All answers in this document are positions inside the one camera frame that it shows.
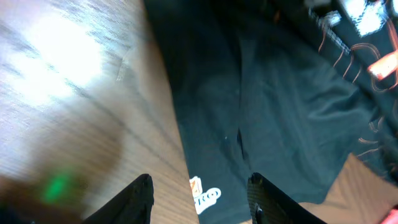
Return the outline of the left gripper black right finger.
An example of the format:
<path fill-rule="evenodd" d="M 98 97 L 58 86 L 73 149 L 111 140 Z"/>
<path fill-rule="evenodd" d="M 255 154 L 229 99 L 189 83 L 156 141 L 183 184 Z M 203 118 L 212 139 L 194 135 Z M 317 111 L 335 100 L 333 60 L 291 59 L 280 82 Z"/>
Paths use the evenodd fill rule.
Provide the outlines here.
<path fill-rule="evenodd" d="M 325 224 L 260 173 L 248 178 L 247 196 L 253 224 Z"/>

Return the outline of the black printed jersey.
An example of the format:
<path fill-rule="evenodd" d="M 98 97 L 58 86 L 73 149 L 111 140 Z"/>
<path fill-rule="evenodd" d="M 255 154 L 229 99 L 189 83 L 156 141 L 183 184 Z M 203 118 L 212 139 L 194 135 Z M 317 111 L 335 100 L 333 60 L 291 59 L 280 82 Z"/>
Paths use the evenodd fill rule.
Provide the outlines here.
<path fill-rule="evenodd" d="M 200 223 L 253 219 L 255 174 L 297 203 L 349 155 L 397 183 L 396 1 L 144 5 Z"/>

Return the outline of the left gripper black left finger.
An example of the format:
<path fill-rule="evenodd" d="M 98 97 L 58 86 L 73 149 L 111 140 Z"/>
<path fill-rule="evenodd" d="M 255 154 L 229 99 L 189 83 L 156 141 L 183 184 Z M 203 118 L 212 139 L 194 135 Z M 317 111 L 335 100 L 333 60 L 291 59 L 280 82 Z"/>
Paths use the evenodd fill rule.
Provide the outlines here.
<path fill-rule="evenodd" d="M 154 205 L 154 186 L 149 174 L 142 174 L 83 224 L 149 224 Z"/>

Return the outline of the red orange shirt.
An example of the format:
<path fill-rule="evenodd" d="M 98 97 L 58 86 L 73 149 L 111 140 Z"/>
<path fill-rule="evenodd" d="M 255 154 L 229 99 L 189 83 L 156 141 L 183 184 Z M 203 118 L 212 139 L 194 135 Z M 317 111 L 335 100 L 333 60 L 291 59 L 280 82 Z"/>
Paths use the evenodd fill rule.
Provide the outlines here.
<path fill-rule="evenodd" d="M 388 214 L 380 221 L 380 224 L 398 224 L 397 205 L 388 212 Z"/>

